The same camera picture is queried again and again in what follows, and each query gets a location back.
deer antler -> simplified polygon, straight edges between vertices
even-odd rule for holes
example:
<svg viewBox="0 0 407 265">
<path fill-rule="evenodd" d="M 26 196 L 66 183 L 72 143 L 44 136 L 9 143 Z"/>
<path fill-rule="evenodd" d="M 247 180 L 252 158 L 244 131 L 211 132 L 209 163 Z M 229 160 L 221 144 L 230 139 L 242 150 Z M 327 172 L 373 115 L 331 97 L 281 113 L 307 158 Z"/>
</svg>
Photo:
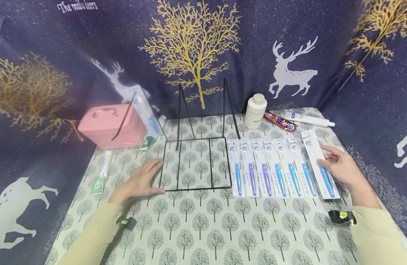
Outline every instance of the deer antler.
<svg viewBox="0 0 407 265">
<path fill-rule="evenodd" d="M 311 43 L 311 41 L 309 40 L 306 43 L 306 48 L 304 50 L 302 50 L 302 48 L 304 47 L 303 45 L 299 48 L 298 52 L 295 54 L 295 51 L 292 52 L 292 54 L 287 58 L 287 59 L 291 59 L 294 57 L 298 57 L 301 54 L 305 54 L 305 53 L 309 53 L 312 49 L 314 49 L 314 45 L 317 42 L 318 36 L 315 38 L 314 42 Z"/>
<path fill-rule="evenodd" d="M 277 58 L 283 58 L 283 54 L 284 54 L 284 53 L 281 53 L 280 55 L 278 54 L 278 50 L 279 50 L 279 48 L 281 48 L 282 46 L 283 46 L 283 43 L 282 43 L 282 42 L 280 42 L 278 45 L 277 45 L 277 41 L 274 42 L 274 45 L 273 45 L 273 53 L 274 53 L 274 55 L 275 55 Z"/>
<path fill-rule="evenodd" d="M 121 69 L 121 66 L 119 65 L 118 62 L 115 62 L 113 64 L 113 69 L 114 69 L 114 72 L 112 73 L 112 75 L 117 75 L 118 73 L 123 73 L 123 69 Z"/>
<path fill-rule="evenodd" d="M 93 62 L 93 64 L 94 64 L 100 71 L 102 71 L 102 72 L 105 73 L 106 75 L 109 75 L 109 73 L 106 71 L 106 69 L 105 69 L 105 68 L 102 68 L 102 67 L 100 66 L 100 62 L 98 62 L 98 61 L 95 60 L 95 59 L 91 59 L 91 61 Z"/>
</svg>

pink cosmetic case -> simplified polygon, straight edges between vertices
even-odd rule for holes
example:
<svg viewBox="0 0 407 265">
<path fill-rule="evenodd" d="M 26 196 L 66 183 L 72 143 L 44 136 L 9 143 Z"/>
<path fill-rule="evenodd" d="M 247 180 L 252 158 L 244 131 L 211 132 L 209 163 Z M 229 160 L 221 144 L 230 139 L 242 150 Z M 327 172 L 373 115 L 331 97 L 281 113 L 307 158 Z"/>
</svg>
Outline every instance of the pink cosmetic case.
<svg viewBox="0 0 407 265">
<path fill-rule="evenodd" d="M 128 104 L 100 106 L 89 109 L 78 125 L 78 131 L 85 134 L 102 149 L 136 147 L 143 143 L 146 127 L 131 105 L 119 135 L 116 135 Z"/>
</svg>

toothbrush handle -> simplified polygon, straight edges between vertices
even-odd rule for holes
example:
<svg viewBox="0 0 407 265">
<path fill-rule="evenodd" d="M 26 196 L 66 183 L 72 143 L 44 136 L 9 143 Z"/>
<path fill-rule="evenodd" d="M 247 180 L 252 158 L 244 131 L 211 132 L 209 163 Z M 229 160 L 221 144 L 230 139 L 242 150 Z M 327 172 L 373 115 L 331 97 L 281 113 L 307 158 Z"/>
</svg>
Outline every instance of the toothbrush handle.
<svg viewBox="0 0 407 265">
<path fill-rule="evenodd" d="M 310 192 L 312 193 L 313 196 L 317 196 L 317 192 L 315 191 L 315 187 L 314 187 L 314 182 L 312 182 L 312 179 L 310 178 L 309 169 L 308 169 L 307 164 L 302 163 L 302 168 L 304 169 L 305 178 L 309 185 Z"/>
<path fill-rule="evenodd" d="M 255 185 L 255 172 L 253 171 L 253 165 L 249 163 L 249 174 L 250 174 L 250 185 L 252 187 L 253 195 L 256 196 L 256 185 Z"/>
<path fill-rule="evenodd" d="M 281 193 L 283 194 L 283 197 L 285 197 L 286 193 L 285 193 L 283 175 L 281 174 L 280 166 L 278 164 L 276 164 L 276 172 L 277 172 L 277 179 L 280 184 Z"/>
<path fill-rule="evenodd" d="M 271 184 L 270 184 L 270 179 L 268 178 L 267 165 L 265 163 L 262 164 L 262 172 L 264 173 L 265 186 L 267 187 L 268 196 L 271 197 L 272 196 Z"/>
<path fill-rule="evenodd" d="M 239 192 L 239 196 L 242 196 L 242 181 L 240 178 L 239 164 L 236 164 L 236 182 L 237 182 L 237 190 Z"/>
<path fill-rule="evenodd" d="M 301 197 L 301 187 L 299 187 L 298 177 L 292 164 L 289 164 L 290 174 L 292 175 L 293 184 L 295 185 L 296 193 Z"/>
<path fill-rule="evenodd" d="M 324 167 L 321 165 L 318 165 L 320 167 L 321 175 L 323 175 L 324 183 L 326 184 L 327 190 L 329 191 L 329 194 L 331 197 L 334 197 L 334 190 L 333 190 L 333 185 L 331 184 L 331 181 L 329 179 L 329 176 L 327 175 L 327 171 Z"/>
</svg>

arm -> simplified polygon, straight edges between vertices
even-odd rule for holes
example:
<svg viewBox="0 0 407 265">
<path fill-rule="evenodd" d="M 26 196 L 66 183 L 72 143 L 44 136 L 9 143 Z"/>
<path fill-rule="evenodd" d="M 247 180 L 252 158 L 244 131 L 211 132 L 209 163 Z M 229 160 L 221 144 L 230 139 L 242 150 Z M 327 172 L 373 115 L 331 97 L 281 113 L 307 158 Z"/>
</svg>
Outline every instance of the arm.
<svg viewBox="0 0 407 265">
<path fill-rule="evenodd" d="M 116 221 L 122 215 L 123 206 L 104 203 L 89 221 L 82 234 L 66 251 L 59 265 L 100 264 L 109 243 L 118 231 Z"/>
<path fill-rule="evenodd" d="M 367 183 L 351 187 L 352 209 L 357 224 L 351 234 L 362 264 L 407 264 L 407 249 L 391 215 L 382 209 Z"/>
<path fill-rule="evenodd" d="M 152 159 L 137 168 L 133 177 L 117 187 L 107 203 L 94 213 L 82 234 L 66 251 L 59 265 L 97 265 L 118 231 L 117 220 L 131 197 L 164 194 L 161 188 L 151 187 L 153 176 L 164 163 Z"/>
<path fill-rule="evenodd" d="M 349 189 L 357 224 L 351 225 L 358 261 L 363 265 L 407 265 L 407 249 L 390 214 L 379 204 L 376 194 L 352 157 L 336 148 L 321 146 L 332 154 L 318 161 Z"/>
</svg>

beige sleeve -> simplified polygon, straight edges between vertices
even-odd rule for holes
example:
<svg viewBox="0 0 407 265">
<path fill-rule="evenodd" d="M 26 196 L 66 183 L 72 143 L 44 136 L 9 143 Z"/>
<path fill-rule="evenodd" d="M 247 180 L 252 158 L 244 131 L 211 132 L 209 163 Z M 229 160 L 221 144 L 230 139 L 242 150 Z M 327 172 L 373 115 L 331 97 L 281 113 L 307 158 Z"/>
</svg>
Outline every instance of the beige sleeve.
<svg viewBox="0 0 407 265">
<path fill-rule="evenodd" d="M 407 265 L 401 232 L 387 211 L 354 206 L 352 212 L 357 224 L 351 226 L 351 234 L 359 264 Z"/>
<path fill-rule="evenodd" d="M 104 203 L 93 214 L 84 231 L 69 247 L 59 265 L 100 264 L 109 243 L 118 231 L 116 221 L 122 215 L 123 207 Z"/>
</svg>

